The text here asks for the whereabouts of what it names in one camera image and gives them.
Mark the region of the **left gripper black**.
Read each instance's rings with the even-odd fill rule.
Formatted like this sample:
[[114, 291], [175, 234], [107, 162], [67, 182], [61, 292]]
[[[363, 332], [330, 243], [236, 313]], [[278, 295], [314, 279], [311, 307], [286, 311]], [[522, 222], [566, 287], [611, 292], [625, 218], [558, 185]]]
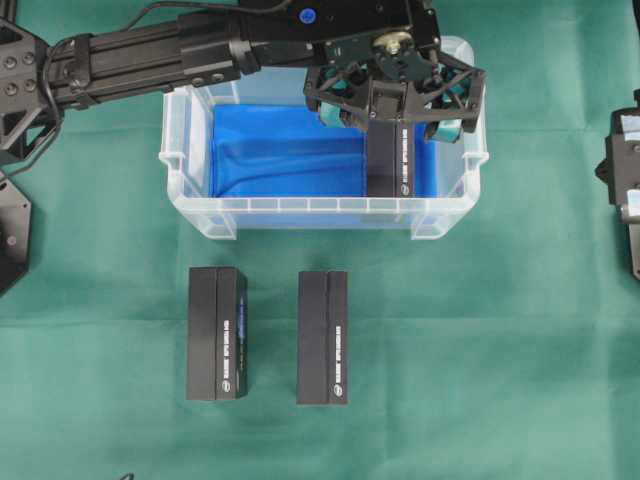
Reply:
[[325, 63], [306, 72], [306, 106], [330, 128], [410, 122], [426, 126], [426, 140], [456, 143], [476, 131], [486, 72], [441, 50], [429, 1], [403, 5], [409, 26], [324, 43]]

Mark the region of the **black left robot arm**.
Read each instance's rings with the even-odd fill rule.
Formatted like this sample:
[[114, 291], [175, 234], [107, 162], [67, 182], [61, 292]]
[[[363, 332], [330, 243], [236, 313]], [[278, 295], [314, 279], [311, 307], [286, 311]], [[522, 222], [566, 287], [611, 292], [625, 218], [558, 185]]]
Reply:
[[485, 74], [447, 54], [426, 1], [241, 1], [187, 5], [175, 20], [78, 35], [46, 50], [36, 126], [68, 109], [177, 87], [302, 68], [309, 110], [325, 125], [445, 122], [476, 129]]

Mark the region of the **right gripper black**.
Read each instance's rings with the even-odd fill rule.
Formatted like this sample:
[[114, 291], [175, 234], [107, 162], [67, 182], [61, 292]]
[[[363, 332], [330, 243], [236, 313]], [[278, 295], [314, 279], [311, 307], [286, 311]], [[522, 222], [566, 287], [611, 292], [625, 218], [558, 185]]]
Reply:
[[631, 272], [639, 279], [639, 90], [635, 105], [615, 110], [605, 137], [605, 157], [595, 175], [608, 188], [609, 204], [626, 226]]

